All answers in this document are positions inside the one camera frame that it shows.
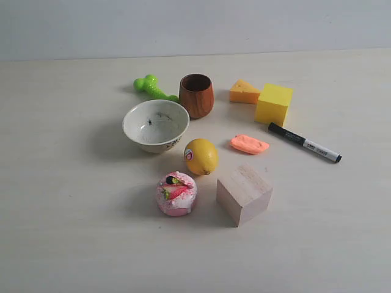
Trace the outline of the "orange-pink toy food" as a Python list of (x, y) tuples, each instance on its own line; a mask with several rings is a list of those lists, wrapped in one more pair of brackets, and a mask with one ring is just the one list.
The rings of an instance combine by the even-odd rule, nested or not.
[(260, 154), (269, 148), (269, 144), (247, 135), (237, 135), (230, 140), (230, 146), (248, 154)]

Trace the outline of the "yellow lemon with sticker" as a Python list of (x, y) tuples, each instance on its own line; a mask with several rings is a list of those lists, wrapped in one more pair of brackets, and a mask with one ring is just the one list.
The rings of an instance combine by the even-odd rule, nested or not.
[(217, 148), (206, 139), (190, 141), (183, 156), (187, 168), (195, 175), (209, 175), (218, 166)]

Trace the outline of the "white ceramic bowl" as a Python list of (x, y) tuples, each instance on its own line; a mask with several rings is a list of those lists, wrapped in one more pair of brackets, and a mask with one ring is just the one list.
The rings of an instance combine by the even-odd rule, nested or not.
[(163, 153), (181, 140), (189, 122), (189, 114), (183, 106), (156, 99), (134, 106), (123, 118), (122, 129), (140, 149)]

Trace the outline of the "pink strawberry cake toy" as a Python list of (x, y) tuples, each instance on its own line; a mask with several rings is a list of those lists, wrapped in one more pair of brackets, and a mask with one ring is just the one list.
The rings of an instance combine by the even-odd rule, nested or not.
[(187, 174), (176, 171), (165, 175), (156, 185), (156, 202), (168, 216), (190, 214), (197, 198), (196, 182)]

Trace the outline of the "brown wooden cup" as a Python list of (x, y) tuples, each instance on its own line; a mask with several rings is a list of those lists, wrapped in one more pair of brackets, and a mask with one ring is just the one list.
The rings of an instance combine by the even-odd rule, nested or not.
[(188, 111), (191, 119), (207, 116), (214, 106), (214, 92), (211, 79), (204, 74), (188, 74), (180, 81), (180, 104)]

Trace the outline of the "light wooden block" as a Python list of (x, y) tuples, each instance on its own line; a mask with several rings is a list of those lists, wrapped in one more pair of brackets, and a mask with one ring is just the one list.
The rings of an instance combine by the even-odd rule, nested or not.
[(266, 211), (273, 188), (248, 164), (243, 164), (218, 177), (216, 201), (236, 227)]

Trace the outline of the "orange cheese wedge toy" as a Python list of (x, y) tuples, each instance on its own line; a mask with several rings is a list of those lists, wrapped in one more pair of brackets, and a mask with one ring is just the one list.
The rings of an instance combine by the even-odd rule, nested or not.
[(239, 79), (229, 90), (229, 101), (233, 103), (256, 104), (260, 94), (261, 90)]

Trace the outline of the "green rubber bone toy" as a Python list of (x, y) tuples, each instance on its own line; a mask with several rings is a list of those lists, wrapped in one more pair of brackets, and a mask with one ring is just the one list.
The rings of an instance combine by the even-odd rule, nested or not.
[(158, 87), (158, 79), (153, 74), (147, 74), (144, 78), (137, 78), (133, 82), (133, 87), (138, 92), (145, 92), (152, 99), (164, 99), (179, 103), (179, 97), (176, 95), (166, 95)]

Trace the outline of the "yellow foam cube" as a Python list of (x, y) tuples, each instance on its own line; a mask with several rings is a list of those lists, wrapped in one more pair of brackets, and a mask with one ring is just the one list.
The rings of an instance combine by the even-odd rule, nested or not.
[(283, 126), (293, 96), (293, 89), (266, 83), (258, 97), (254, 120)]

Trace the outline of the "black and white marker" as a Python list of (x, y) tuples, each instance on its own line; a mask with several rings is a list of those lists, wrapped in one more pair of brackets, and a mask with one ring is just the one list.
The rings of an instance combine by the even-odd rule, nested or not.
[(319, 145), (318, 143), (315, 143), (309, 139), (306, 139), (302, 136), (299, 136), (298, 134), (295, 134), (275, 123), (270, 123), (269, 126), (268, 126), (268, 131), (278, 135), (279, 137), (291, 142), (291, 143), (294, 143), (296, 145), (299, 145), (300, 147), (303, 147), (307, 150), (310, 150), (314, 153), (316, 153), (317, 155), (320, 155), (322, 156), (323, 158), (326, 158), (330, 161), (332, 161), (333, 163), (339, 163), (342, 156), (337, 153), (337, 152), (334, 152), (324, 146), (321, 146)]

